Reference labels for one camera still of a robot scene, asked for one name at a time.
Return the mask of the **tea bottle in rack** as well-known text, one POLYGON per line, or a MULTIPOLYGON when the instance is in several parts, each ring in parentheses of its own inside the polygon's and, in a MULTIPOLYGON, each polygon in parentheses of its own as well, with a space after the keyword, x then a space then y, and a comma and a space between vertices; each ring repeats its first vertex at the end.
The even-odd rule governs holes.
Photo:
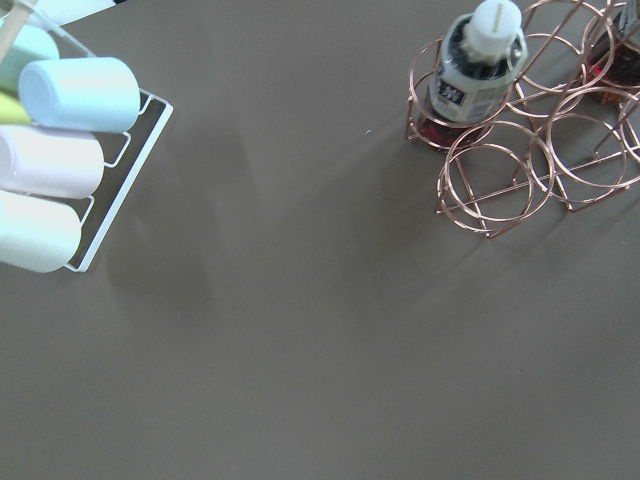
POLYGON ((599 104, 624 101, 620 93, 639 90, 639 2, 627 1, 617 15, 606 20, 600 38, 587 60, 587 81, 599 77, 596 86, 610 91, 592 91, 589 96, 599 104))
POLYGON ((417 132, 444 149, 502 108, 528 50, 522 13, 512 1, 483 1, 459 16, 439 49, 417 132))

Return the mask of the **pink cup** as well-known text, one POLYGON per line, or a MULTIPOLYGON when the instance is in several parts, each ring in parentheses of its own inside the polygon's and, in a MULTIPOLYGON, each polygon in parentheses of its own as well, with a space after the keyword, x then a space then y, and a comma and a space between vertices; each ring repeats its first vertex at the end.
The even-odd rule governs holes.
POLYGON ((99 187, 104 154, 89 132, 28 125, 1 127, 1 188, 83 199, 99 187))

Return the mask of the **light blue cup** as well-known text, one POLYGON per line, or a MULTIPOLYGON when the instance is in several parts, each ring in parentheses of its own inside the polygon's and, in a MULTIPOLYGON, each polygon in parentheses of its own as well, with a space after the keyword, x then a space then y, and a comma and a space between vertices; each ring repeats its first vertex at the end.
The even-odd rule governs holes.
POLYGON ((58 129, 123 133, 140 109, 133 71, 114 57, 31 62, 20 73, 18 94, 35 123, 58 129))

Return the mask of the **white cup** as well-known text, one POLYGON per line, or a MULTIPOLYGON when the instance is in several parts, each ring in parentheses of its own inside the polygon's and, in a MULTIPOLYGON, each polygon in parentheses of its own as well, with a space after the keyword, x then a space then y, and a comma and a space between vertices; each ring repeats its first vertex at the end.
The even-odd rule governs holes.
POLYGON ((81 240, 81 222, 68 205, 1 192, 1 262, 37 273, 65 266, 81 240))

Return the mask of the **yellow cup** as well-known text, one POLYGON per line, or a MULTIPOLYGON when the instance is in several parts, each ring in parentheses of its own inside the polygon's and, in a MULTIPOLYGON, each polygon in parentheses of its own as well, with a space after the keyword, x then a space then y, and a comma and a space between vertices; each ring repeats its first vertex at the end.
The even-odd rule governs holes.
POLYGON ((31 117, 18 99, 2 92, 0 94, 0 123, 2 125, 29 125, 31 117))

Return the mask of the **green cup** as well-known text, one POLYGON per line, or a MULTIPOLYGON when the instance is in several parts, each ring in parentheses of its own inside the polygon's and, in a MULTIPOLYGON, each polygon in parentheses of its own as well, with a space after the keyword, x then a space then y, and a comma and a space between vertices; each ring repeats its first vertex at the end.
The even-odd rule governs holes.
POLYGON ((36 26, 24 26, 1 62, 1 89, 15 93, 21 71, 30 62, 59 58, 58 46, 48 32, 36 26))

